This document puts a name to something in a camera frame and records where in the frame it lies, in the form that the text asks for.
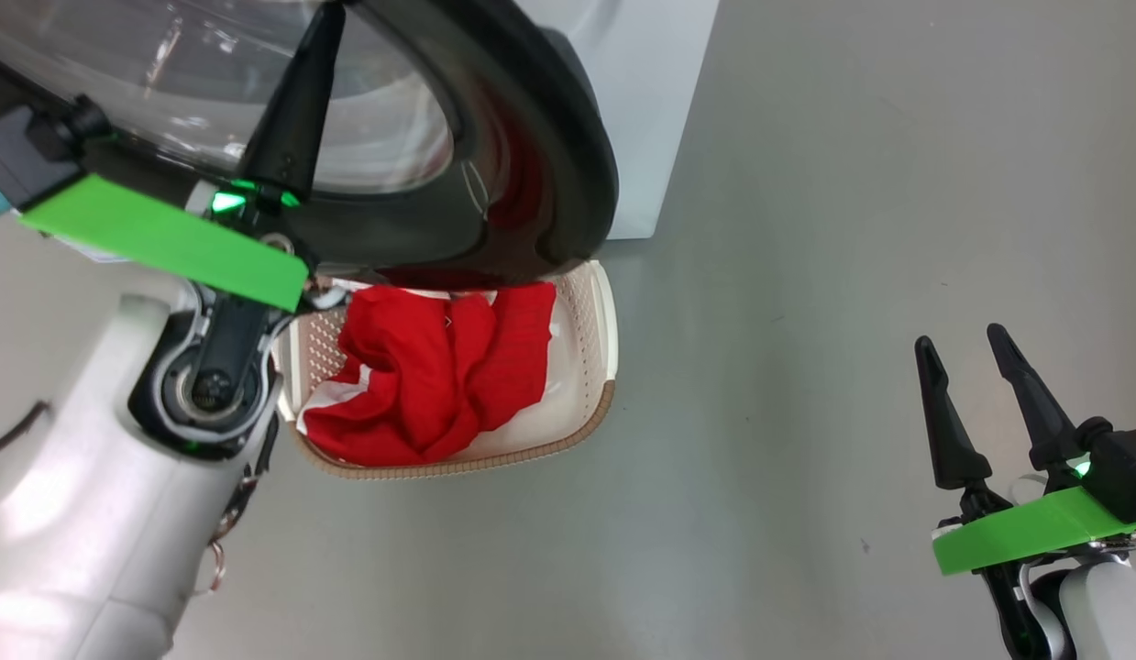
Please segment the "red and white garment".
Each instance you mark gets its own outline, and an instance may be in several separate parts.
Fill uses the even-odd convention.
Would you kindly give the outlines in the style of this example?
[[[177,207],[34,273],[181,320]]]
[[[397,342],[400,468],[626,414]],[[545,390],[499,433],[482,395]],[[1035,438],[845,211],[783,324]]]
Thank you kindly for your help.
[[[298,431],[358,467],[459,454],[543,400],[556,285],[454,296],[359,290],[339,335],[344,367],[314,389]]]

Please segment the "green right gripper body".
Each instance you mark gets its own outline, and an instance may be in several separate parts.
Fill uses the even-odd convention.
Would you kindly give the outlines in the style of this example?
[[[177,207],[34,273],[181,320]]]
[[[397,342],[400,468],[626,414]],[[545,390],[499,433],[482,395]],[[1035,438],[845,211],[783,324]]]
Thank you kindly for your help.
[[[1118,521],[1084,488],[1066,488],[974,523],[950,523],[932,534],[932,550],[945,576],[974,573],[1136,534],[1136,523]]]

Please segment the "cream laundry basket brown rim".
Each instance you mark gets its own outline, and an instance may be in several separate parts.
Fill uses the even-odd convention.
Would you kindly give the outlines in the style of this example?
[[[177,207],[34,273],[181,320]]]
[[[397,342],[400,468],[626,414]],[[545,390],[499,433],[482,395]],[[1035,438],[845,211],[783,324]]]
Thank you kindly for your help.
[[[476,438],[462,454],[424,467],[357,467],[326,456],[296,431],[301,406],[316,385],[344,364],[339,333],[342,310],[312,314],[292,321],[272,351],[283,378],[278,411],[301,454],[329,476],[353,481],[441,478],[512,467],[579,446],[609,412],[619,364],[615,300],[605,268],[590,260],[554,279],[548,377],[543,400],[517,413],[501,429]]]

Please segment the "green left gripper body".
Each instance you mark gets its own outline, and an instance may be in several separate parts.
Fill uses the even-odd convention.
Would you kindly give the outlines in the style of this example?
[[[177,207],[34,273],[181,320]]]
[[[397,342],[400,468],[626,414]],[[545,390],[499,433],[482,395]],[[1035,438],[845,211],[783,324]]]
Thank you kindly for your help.
[[[19,222],[208,287],[295,312],[299,258],[93,174],[31,206]]]

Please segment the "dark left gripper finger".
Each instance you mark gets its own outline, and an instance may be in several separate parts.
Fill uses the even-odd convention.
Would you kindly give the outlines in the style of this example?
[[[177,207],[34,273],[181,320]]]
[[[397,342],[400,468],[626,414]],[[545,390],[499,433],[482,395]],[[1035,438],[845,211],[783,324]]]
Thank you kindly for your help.
[[[250,135],[237,178],[282,189],[311,189],[329,107],[346,9],[324,3],[292,55]]]

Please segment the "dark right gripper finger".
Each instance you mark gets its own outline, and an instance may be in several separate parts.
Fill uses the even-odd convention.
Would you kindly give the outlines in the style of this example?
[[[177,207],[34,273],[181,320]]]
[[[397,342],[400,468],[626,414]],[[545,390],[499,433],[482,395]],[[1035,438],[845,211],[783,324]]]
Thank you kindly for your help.
[[[1000,376],[1013,389],[1021,417],[1031,440],[1029,459],[1036,469],[1066,465],[1084,454],[1077,427],[1056,401],[1039,373],[1025,358],[1002,324],[987,326],[987,339]]]
[[[983,486],[992,476],[989,461],[979,454],[964,429],[952,396],[949,371],[932,339],[914,341],[917,377],[922,398],[925,434],[932,448],[933,483],[936,488],[957,491]]]

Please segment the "black glass washing machine door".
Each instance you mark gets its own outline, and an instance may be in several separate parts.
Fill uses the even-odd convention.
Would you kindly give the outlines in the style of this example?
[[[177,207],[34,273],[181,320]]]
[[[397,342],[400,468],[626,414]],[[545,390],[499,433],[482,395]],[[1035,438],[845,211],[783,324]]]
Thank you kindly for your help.
[[[513,0],[0,0],[0,112],[86,95],[91,172],[173,204],[239,164],[317,9],[345,9],[312,195],[285,225],[334,279],[512,287],[571,271],[618,172],[570,42]]]

